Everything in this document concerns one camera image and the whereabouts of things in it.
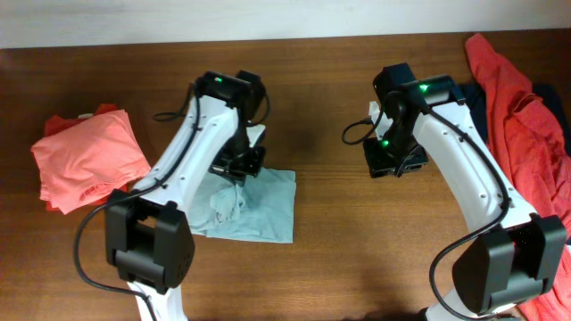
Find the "light blue t-shirt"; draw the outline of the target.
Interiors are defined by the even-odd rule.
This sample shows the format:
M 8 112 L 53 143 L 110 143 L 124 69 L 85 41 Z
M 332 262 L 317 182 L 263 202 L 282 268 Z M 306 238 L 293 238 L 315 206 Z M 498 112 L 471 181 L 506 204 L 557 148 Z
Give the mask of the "light blue t-shirt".
M 294 241 L 296 174 L 261 169 L 243 185 L 208 173 L 194 196 L 189 226 L 195 235 L 256 243 Z

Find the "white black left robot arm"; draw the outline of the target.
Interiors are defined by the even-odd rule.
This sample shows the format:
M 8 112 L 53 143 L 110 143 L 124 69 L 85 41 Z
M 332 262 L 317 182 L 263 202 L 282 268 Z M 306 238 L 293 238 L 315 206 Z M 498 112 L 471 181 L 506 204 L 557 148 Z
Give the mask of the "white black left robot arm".
M 144 320 L 184 320 L 181 284 L 195 245 L 188 214 L 207 174 L 242 184 L 261 170 L 267 98 L 261 77 L 207 71 L 191 85 L 185 119 L 130 193 L 115 190 L 104 211 L 106 258 L 135 295 Z

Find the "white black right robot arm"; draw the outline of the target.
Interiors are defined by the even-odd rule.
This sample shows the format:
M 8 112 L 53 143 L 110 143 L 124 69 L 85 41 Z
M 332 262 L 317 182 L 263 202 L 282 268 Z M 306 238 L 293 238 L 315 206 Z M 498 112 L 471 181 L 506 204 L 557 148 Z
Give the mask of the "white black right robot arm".
M 555 283 L 567 231 L 556 216 L 541 217 L 509 182 L 478 134 L 461 90 L 447 75 L 418 80 L 410 66 L 387 66 L 374 78 L 372 132 L 363 142 L 372 177 L 420 169 L 433 161 L 451 189 L 468 235 L 445 247 L 429 268 L 467 248 L 451 269 L 453 288 L 435 294 L 422 320 L 493 320 L 542 297 Z

